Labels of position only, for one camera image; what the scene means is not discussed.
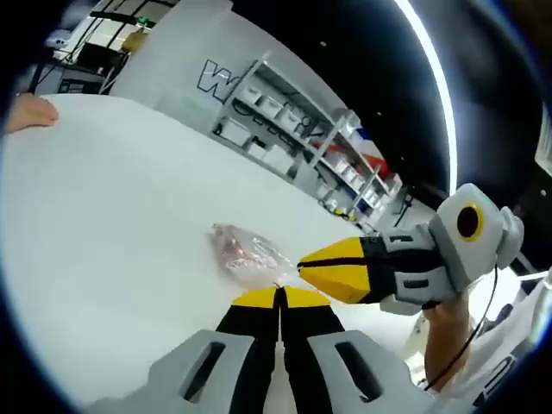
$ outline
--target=white tabletop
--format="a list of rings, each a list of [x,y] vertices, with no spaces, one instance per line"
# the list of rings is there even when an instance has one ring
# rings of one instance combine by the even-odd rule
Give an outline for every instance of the white tabletop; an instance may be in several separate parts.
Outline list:
[[[79,405],[145,383],[152,362],[196,330],[214,329],[241,294],[216,263],[213,223],[263,235],[291,260],[359,234],[159,112],[114,97],[49,99],[60,112],[55,127],[4,142],[0,241],[22,333]],[[395,351],[415,322],[377,305],[334,309],[346,329]],[[282,381],[280,367],[266,412],[285,412]]]

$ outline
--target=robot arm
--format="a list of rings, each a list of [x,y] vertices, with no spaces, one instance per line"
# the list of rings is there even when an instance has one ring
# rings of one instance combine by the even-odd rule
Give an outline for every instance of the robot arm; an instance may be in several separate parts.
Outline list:
[[[475,185],[463,185],[428,224],[339,241],[305,256],[299,275],[345,303],[380,303],[413,315],[462,291],[497,265],[507,267],[524,226]]]

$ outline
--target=clear plastic bag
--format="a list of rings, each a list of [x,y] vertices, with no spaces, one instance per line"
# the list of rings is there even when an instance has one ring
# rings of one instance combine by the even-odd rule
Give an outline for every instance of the clear plastic bag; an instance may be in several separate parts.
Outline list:
[[[310,286],[299,278],[296,266],[265,237],[225,224],[213,224],[213,230],[218,259],[247,288]]]

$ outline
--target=metal shelving unit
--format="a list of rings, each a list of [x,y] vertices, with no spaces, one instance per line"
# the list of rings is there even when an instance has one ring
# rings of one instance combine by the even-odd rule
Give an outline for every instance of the metal shelving unit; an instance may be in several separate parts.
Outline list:
[[[378,175],[380,168],[377,167],[374,170],[374,168],[372,168],[372,166],[370,166],[367,162],[363,154],[354,146],[352,142],[347,139],[348,132],[360,126],[360,120],[356,114],[352,110],[341,109],[337,110],[332,117],[328,112],[320,107],[320,105],[310,99],[308,94],[306,94],[300,86],[295,85],[278,69],[271,66],[267,62],[267,57],[268,55],[265,54],[261,59],[256,60],[241,77],[240,82],[224,101],[224,104],[214,123],[213,130],[223,119],[223,117],[229,113],[232,105],[239,105],[243,109],[250,110],[273,128],[276,128],[280,132],[280,135],[282,135],[281,139],[284,139],[284,137],[289,138],[288,144],[291,143],[290,147],[296,146],[297,149],[308,153],[310,157],[309,166],[311,168],[318,169],[322,167],[327,169],[337,178],[339,182],[349,188],[355,195],[351,209],[362,200],[371,209],[376,210],[376,207],[364,198],[370,186],[374,185],[373,188],[379,189],[379,191],[381,191],[379,193],[386,195],[390,195],[391,191],[386,182]],[[305,128],[303,134],[290,131],[279,124],[277,119],[265,115],[256,104],[249,103],[244,99],[241,99],[240,96],[243,89],[255,80],[253,77],[268,85],[270,88],[281,92],[281,94],[286,97],[289,104],[295,105],[299,110],[303,111],[313,121],[310,123],[310,127]],[[319,147],[314,147],[309,142],[309,137],[315,127],[320,127],[327,131],[323,141],[319,142]],[[277,174],[285,181],[293,183],[293,180],[289,176],[272,168],[267,163],[262,162],[262,160],[256,159],[243,147],[238,147],[234,143],[227,141],[214,133],[211,134],[211,137],[218,142],[221,142],[226,147],[230,147],[239,154],[266,168],[268,171]],[[362,174],[365,179],[365,184],[359,190],[353,187],[352,184],[348,182],[340,173],[338,173],[335,168],[323,157],[332,143],[335,143],[353,162],[353,167],[355,167],[358,171],[365,173]]]

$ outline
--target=yellow ring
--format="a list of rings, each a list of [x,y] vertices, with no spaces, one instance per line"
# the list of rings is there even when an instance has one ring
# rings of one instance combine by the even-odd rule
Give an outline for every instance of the yellow ring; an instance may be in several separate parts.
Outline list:
[[[475,229],[475,232],[469,237],[464,237],[463,235],[460,235],[460,237],[465,242],[475,242],[481,235],[481,232],[483,231],[483,212],[481,211],[481,208],[476,203],[468,204],[466,207],[471,207],[472,209],[475,210],[475,214],[477,214],[477,229]]]

